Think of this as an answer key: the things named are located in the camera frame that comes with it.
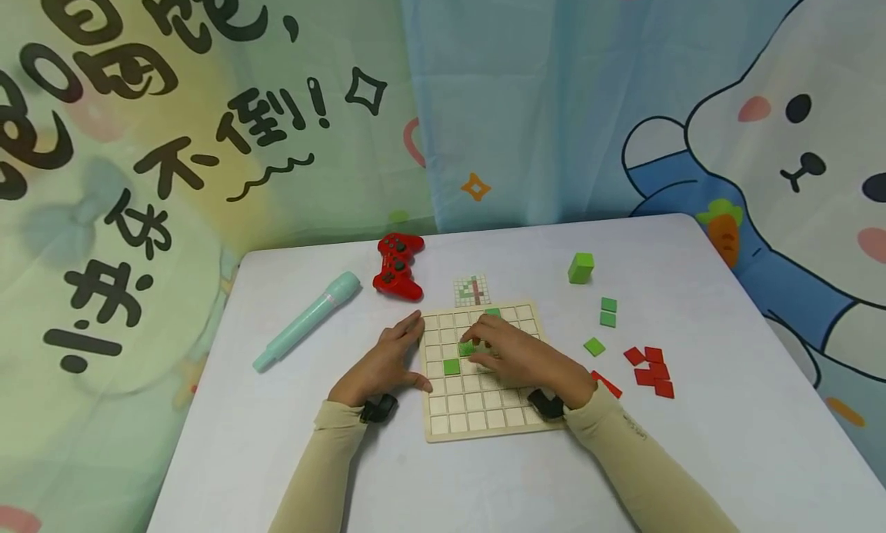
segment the pink cheek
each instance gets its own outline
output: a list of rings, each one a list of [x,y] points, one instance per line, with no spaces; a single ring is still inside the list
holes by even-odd
[[[762,120],[766,115],[769,115],[772,109],[771,104],[764,97],[752,96],[738,110],[738,121],[756,122]]]
[[[886,264],[886,230],[867,228],[858,232],[858,246],[880,264]]]

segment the blue curtain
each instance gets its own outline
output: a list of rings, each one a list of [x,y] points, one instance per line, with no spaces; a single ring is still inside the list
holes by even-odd
[[[886,0],[401,0],[445,232],[694,216],[886,480]]]

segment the toy microphone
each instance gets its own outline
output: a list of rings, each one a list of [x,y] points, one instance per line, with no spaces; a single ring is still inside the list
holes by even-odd
[[[261,356],[252,362],[252,367],[261,374],[262,371],[270,368],[270,365],[284,358],[290,348],[296,346],[302,337],[307,335],[342,302],[353,296],[358,288],[360,288],[360,280],[354,273],[345,271],[339,275],[336,281],[330,283],[330,286],[326,288],[326,292],[320,295],[313,305],[308,306],[308,310],[302,312],[301,316],[294,319],[286,329],[280,331],[280,335],[275,336],[274,340],[268,343],[268,347],[265,348]]]

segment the carrot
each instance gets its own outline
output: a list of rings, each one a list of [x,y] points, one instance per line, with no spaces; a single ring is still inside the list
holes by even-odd
[[[730,268],[738,264],[738,224],[729,214],[723,214],[708,222],[708,238],[717,253]]]
[[[707,225],[708,238],[729,268],[738,265],[738,229],[744,220],[744,211],[732,202],[719,198],[708,205],[708,211],[695,215],[702,225]]]

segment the hand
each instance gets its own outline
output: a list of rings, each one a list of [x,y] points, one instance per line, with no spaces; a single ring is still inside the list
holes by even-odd
[[[354,364],[330,391],[328,400],[356,408],[366,399],[408,385],[431,392],[431,382],[403,365],[409,347],[425,333],[425,319],[416,310],[393,328],[385,328],[378,343]]]
[[[495,371],[506,382],[549,388],[573,410],[586,405],[596,391],[597,382],[583,365],[498,316],[480,316],[461,336],[461,342],[468,339],[474,345],[484,340],[495,352],[495,356],[475,352],[468,358],[471,362]]]

